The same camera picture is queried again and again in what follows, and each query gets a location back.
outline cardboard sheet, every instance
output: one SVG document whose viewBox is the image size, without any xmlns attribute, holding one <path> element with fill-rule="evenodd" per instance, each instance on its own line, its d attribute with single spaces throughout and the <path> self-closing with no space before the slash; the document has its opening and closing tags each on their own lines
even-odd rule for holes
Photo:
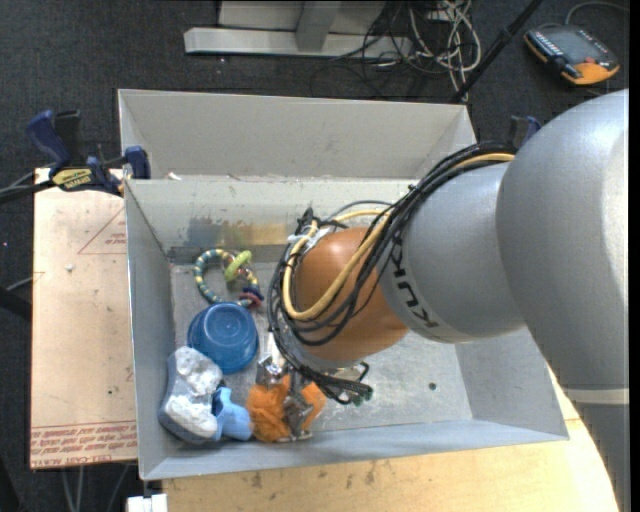
<svg viewBox="0 0 640 512">
<path fill-rule="evenodd" d="M 35 197 L 30 467 L 137 457 L 124 202 Z"/>
</svg>

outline orange plush toy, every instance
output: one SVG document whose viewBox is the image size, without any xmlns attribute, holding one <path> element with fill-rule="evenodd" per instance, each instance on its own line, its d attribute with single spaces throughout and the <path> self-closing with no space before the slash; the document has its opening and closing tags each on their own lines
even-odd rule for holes
<svg viewBox="0 0 640 512">
<path fill-rule="evenodd" d="M 289 393 L 290 382 L 289 375 L 285 375 L 280 383 L 271 387 L 255 384 L 249 390 L 246 408 L 251 417 L 253 435 L 260 441 L 273 443 L 280 440 L 291 440 L 291 430 L 285 419 L 283 405 Z M 313 382 L 305 386 L 301 393 L 307 403 L 313 406 L 313 410 L 302 424 L 302 429 L 308 430 L 327 399 Z"/>
</svg>

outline small toy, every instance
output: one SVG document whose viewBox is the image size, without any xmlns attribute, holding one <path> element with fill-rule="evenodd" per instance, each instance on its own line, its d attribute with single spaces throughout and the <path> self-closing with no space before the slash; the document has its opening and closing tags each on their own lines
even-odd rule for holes
<svg viewBox="0 0 640 512">
<path fill-rule="evenodd" d="M 181 347 L 169 356 L 167 367 L 167 391 L 158 411 L 162 426 L 190 444 L 251 437 L 248 411 L 231 402 L 229 388 L 216 390 L 222 372 L 213 361 Z"/>
</svg>

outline gray bin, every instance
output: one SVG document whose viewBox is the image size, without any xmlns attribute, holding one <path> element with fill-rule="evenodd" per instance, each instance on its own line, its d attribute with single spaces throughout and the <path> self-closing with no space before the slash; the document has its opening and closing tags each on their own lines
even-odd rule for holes
<svg viewBox="0 0 640 512">
<path fill-rule="evenodd" d="M 367 359 L 371 401 L 328 403 L 312 439 L 190 446 L 157 421 L 166 359 L 207 306 L 190 264 L 206 249 L 249 249 L 266 287 L 309 206 L 395 200 L 435 162 L 475 139 L 464 107 L 120 91 L 123 148 L 150 155 L 127 182 L 139 465 L 145 480 L 317 465 L 566 438 L 547 366 L 523 330 L 440 344 L 407 335 Z M 182 181 L 164 179 L 174 173 Z M 217 272 L 207 281 L 226 293 Z M 264 340 L 266 319 L 255 313 Z M 225 380 L 244 404 L 255 363 Z"/>
</svg>

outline gray robot arm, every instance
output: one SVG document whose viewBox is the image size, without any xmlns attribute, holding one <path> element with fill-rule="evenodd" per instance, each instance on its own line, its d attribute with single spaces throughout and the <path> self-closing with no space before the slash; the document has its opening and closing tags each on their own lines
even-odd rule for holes
<svg viewBox="0 0 640 512">
<path fill-rule="evenodd" d="M 509 164 L 465 173 L 416 212 L 381 286 L 425 337 L 526 325 L 630 510 L 628 91 L 546 125 Z"/>
</svg>

